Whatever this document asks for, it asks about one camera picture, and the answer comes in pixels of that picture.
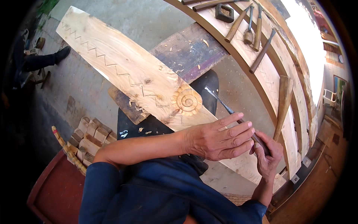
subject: spiral rosette carving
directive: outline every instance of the spiral rosette carving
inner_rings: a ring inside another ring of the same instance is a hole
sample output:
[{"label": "spiral rosette carving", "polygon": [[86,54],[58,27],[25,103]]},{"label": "spiral rosette carving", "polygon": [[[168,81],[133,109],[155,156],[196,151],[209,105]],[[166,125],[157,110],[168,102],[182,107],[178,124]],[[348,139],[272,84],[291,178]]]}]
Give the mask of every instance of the spiral rosette carving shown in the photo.
[{"label": "spiral rosette carving", "polygon": [[203,99],[188,84],[185,84],[174,92],[171,103],[175,109],[179,109],[179,113],[182,115],[191,116],[200,110],[203,105]]}]

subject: black shoe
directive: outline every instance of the black shoe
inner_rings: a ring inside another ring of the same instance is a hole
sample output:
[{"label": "black shoe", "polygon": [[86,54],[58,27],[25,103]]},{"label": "black shoe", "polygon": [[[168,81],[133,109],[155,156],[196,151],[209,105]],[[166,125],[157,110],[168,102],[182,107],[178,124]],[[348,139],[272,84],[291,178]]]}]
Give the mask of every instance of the black shoe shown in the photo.
[{"label": "black shoe", "polygon": [[58,65],[60,63],[60,61],[62,61],[65,57],[68,56],[69,49],[70,49],[70,47],[66,46],[65,48],[60,49],[60,50],[58,50],[57,53],[55,53],[55,64]]}]

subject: gouge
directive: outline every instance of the gouge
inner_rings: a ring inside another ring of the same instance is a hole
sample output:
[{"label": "gouge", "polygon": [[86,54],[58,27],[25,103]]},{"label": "gouge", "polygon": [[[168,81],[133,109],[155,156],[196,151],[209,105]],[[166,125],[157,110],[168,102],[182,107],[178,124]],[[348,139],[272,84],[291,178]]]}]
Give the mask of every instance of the gouge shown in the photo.
[{"label": "gouge", "polygon": [[[190,2],[190,3],[184,4],[183,1],[184,0],[182,0],[183,5],[188,5],[188,4],[191,4],[191,3],[199,2],[199,1],[194,2],[194,0],[193,0],[193,1],[186,1],[186,2]],[[218,0],[218,1],[210,1],[208,3],[203,3],[203,4],[200,4],[200,5],[194,6],[193,11],[194,12],[199,12],[199,11],[204,10],[204,9],[215,7],[219,3],[221,3],[221,4],[229,4],[229,3],[234,3],[234,2],[237,2],[237,1],[250,1],[250,0]]]},{"label": "gouge", "polygon": [[239,17],[235,20],[234,24],[232,25],[231,29],[229,30],[229,32],[227,33],[227,35],[225,37],[226,42],[230,43],[232,38],[234,38],[237,29],[239,28],[242,20],[244,19],[245,15],[246,15],[248,9],[251,7],[251,5],[249,5],[249,7],[247,7],[244,11],[242,11],[241,14],[239,15]]},{"label": "gouge", "polygon": [[[221,100],[219,99],[219,97],[218,97],[217,95],[215,95],[214,92],[213,92],[208,86],[205,86],[205,89],[206,89],[213,97],[215,97],[215,99],[217,99],[217,100],[225,107],[225,109],[227,110],[227,112],[229,112],[229,114],[235,113],[230,107],[226,106],[226,105],[224,104],[224,102],[221,101]],[[245,121],[242,120],[242,119],[240,119],[240,120],[237,121],[237,123],[239,123],[239,124],[241,124],[241,123],[243,123],[243,122],[245,122]],[[263,150],[264,150],[264,152],[265,152],[265,155],[267,155],[267,156],[270,156],[270,155],[271,155],[270,150],[268,149],[266,143],[265,143],[263,140],[261,140],[261,138],[259,138],[255,133],[252,135],[251,138],[252,138],[252,140],[253,140],[254,142],[258,142],[260,145],[262,145]]]},{"label": "gouge", "polygon": [[279,139],[282,126],[284,124],[287,111],[292,98],[293,79],[288,76],[280,76],[279,90],[279,114],[277,116],[277,124],[274,133],[274,140]]},{"label": "gouge", "polygon": [[262,19],[261,19],[261,12],[262,12],[262,6],[258,5],[258,18],[257,18],[257,26],[256,26],[256,33],[255,33],[255,43],[253,45],[254,51],[258,52],[260,48],[260,42],[261,42],[261,26],[262,26]]},{"label": "gouge", "polygon": [[266,54],[267,49],[270,46],[272,37],[275,35],[276,31],[273,29],[270,38],[267,40],[267,42],[265,43],[265,46],[262,48],[261,52],[258,54],[256,60],[253,62],[253,64],[251,65],[249,72],[251,72],[252,74],[256,71],[258,65],[261,63],[264,55]]},{"label": "gouge", "polygon": [[250,7],[250,23],[248,25],[248,30],[246,31],[246,33],[244,34],[244,43],[245,44],[252,44],[252,31],[251,31],[251,24],[252,24],[252,11],[253,11],[253,6]]}]

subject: forearm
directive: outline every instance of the forearm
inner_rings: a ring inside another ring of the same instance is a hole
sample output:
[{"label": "forearm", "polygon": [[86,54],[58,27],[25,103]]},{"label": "forearm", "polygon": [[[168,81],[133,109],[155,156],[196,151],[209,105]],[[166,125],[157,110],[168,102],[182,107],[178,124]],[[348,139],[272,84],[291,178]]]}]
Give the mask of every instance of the forearm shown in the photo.
[{"label": "forearm", "polygon": [[108,162],[119,168],[154,158],[184,154],[182,132],[166,135],[128,138],[101,148],[93,162]]},{"label": "forearm", "polygon": [[257,200],[264,206],[268,207],[272,199],[274,180],[274,176],[268,179],[261,178],[261,181],[253,192],[251,199]]}]

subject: right hand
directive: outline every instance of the right hand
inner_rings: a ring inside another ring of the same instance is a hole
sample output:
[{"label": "right hand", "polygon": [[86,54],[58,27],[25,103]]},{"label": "right hand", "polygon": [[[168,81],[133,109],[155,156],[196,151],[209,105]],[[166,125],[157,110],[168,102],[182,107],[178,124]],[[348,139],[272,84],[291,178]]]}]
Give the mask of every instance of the right hand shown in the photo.
[{"label": "right hand", "polygon": [[276,168],[282,158],[284,148],[263,132],[256,130],[256,135],[260,137],[267,145],[271,156],[265,156],[263,147],[259,143],[254,144],[254,150],[257,155],[257,169],[266,180],[273,180],[276,175]]},{"label": "right hand", "polygon": [[252,122],[246,121],[232,128],[219,129],[238,121],[243,113],[233,113],[208,124],[195,125],[183,130],[183,153],[201,156],[211,161],[238,157],[251,149],[255,133]]}]

